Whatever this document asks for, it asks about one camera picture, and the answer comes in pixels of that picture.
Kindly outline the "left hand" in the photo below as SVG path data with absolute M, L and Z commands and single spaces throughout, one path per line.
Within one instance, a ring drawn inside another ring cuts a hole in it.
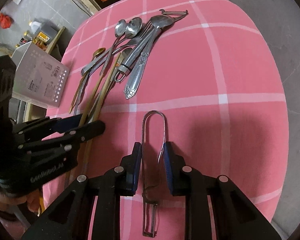
M 0 191 L 0 218 L 15 222 L 16 216 L 9 211 L 10 206 L 18 206 L 26 204 L 27 209 L 35 215 L 40 214 L 40 197 L 39 190 L 33 191 L 22 197 L 9 197 Z

